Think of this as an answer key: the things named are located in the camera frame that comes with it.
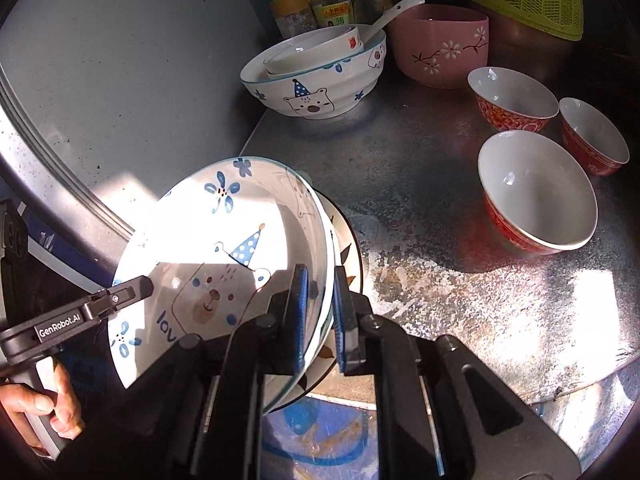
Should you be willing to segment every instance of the bear illustration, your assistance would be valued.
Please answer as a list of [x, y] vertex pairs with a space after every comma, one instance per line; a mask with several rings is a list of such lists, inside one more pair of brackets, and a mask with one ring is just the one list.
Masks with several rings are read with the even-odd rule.
[[326, 94], [326, 88], [311, 93], [297, 79], [293, 80], [295, 97], [285, 97], [291, 109], [299, 116], [308, 116], [318, 112], [326, 113], [335, 110], [334, 104]]
[[185, 333], [195, 332], [212, 339], [233, 332], [240, 324], [255, 293], [271, 277], [267, 269], [248, 267], [259, 236], [260, 231], [231, 254], [217, 243], [213, 262], [187, 264], [192, 273], [171, 305], [172, 314]]
[[372, 68], [380, 68], [385, 61], [385, 46], [380, 43], [369, 54], [368, 65]]

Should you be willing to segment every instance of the bear face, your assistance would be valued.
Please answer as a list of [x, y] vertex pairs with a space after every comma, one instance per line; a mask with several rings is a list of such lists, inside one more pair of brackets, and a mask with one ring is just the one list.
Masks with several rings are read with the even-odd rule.
[[255, 293], [271, 277], [267, 269], [251, 270], [239, 264], [220, 243], [216, 250], [220, 257], [214, 263], [194, 264], [171, 306], [184, 332], [204, 339], [233, 332]]
[[326, 94], [326, 88], [320, 88], [312, 94], [300, 97], [285, 97], [291, 109], [300, 116], [308, 116], [317, 113], [326, 113], [335, 110], [334, 104]]
[[380, 43], [376, 48], [374, 48], [371, 51], [371, 54], [369, 54], [368, 65], [371, 68], [380, 68], [384, 61], [384, 53], [385, 53], [385, 47], [382, 43]]

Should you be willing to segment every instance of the jar lid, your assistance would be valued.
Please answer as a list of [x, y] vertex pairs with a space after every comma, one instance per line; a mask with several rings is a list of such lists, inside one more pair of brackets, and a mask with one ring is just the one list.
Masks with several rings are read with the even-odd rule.
[[289, 16], [294, 12], [310, 8], [306, 0], [273, 0], [269, 5], [276, 18]]

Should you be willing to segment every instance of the metal countertop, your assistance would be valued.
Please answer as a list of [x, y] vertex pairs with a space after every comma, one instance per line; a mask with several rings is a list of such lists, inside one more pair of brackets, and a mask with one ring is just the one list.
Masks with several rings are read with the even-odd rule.
[[[574, 90], [584, 98], [580, 85]], [[471, 90], [428, 89], [387, 63], [374, 91], [337, 118], [268, 110], [243, 153], [306, 173], [340, 206], [361, 244], [364, 293], [376, 313], [414, 335], [458, 336], [524, 400], [538, 402], [638, 355], [636, 150], [629, 142], [630, 164], [591, 178], [599, 209], [592, 240], [534, 256], [504, 240], [484, 209], [476, 164], [494, 133]], [[559, 140], [559, 118], [542, 134]]]

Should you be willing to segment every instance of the blue party hat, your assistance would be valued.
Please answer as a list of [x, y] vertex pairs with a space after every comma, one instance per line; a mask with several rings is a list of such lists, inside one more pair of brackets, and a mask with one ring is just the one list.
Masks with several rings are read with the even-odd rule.
[[297, 79], [293, 80], [293, 84], [294, 84], [293, 88], [295, 90], [296, 97], [302, 97], [310, 94], [309, 90], [307, 90], [305, 86]]
[[258, 230], [249, 236], [244, 242], [236, 247], [231, 254], [229, 254], [236, 262], [245, 267], [249, 266], [251, 258], [254, 256], [255, 247], [258, 245], [260, 239], [260, 232], [264, 229], [264, 224], [260, 224]]

